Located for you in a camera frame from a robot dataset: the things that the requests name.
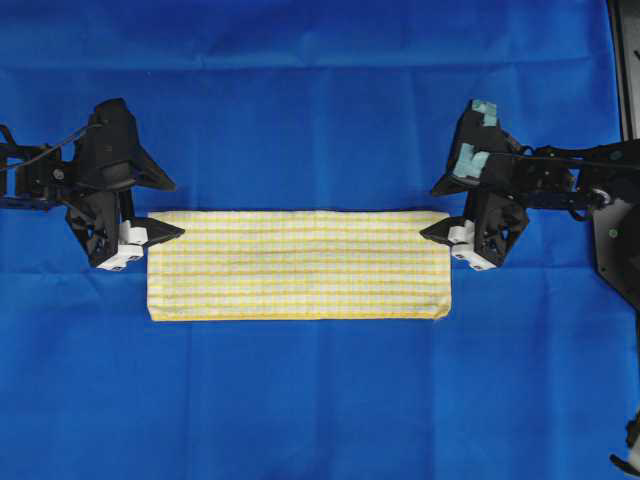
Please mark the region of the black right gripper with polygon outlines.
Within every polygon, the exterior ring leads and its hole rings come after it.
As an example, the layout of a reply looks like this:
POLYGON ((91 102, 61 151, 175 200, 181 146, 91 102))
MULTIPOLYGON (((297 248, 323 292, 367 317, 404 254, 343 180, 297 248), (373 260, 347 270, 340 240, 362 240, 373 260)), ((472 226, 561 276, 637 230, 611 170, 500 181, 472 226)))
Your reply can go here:
MULTIPOLYGON (((473 177, 445 173, 432 187, 433 197, 468 192, 473 177)), ((429 241, 451 246, 451 256, 475 271, 501 267, 529 224, 526 209, 508 197, 492 192, 470 192, 462 217, 446 217, 420 231, 429 241)))

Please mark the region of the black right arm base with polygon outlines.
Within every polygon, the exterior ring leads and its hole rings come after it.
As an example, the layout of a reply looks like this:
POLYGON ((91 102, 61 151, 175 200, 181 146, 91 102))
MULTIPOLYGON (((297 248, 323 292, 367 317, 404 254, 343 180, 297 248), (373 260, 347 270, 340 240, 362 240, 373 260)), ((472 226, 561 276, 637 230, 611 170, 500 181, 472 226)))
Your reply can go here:
POLYGON ((592 215, 597 273, 639 312, 639 203, 593 193, 600 206, 592 215))

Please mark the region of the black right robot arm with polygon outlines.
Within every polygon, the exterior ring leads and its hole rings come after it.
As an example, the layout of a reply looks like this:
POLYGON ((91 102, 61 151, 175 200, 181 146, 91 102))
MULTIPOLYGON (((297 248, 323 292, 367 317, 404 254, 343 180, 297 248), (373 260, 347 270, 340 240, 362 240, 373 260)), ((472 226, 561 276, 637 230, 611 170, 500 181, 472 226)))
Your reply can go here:
POLYGON ((617 200, 638 201, 639 143, 534 151, 461 143, 432 193, 465 193, 464 211, 424 228, 421 236, 447 246, 476 271, 498 268, 528 227, 531 209, 566 211, 583 222, 617 200))

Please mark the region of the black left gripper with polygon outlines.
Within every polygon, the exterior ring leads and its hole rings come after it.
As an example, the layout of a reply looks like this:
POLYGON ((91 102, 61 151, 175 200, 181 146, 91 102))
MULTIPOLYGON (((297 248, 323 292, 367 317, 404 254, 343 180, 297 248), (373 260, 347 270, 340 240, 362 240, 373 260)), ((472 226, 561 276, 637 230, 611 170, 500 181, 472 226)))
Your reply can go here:
MULTIPOLYGON (((175 191, 176 184, 139 146, 131 160, 136 184, 141 187, 175 191)), ((144 227, 136 227, 132 218, 122 219, 120 194, 99 191, 78 196, 67 204, 65 220, 79 241, 92 268, 124 270, 140 260, 144 249, 178 239, 185 230, 154 218, 145 218, 144 227)))

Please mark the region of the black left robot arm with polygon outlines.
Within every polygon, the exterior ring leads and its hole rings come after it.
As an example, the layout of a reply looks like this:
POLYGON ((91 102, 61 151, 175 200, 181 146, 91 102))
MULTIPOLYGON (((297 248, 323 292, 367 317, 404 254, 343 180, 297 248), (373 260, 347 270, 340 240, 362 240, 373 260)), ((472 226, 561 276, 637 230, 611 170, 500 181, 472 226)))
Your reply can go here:
POLYGON ((19 145, 1 127, 1 207, 49 211, 66 208, 65 221, 91 267, 122 271, 152 246, 176 240, 185 230, 135 213, 133 188, 173 190, 175 185, 139 148, 142 165, 132 158, 98 165, 84 145, 104 129, 90 122, 56 145, 19 145))

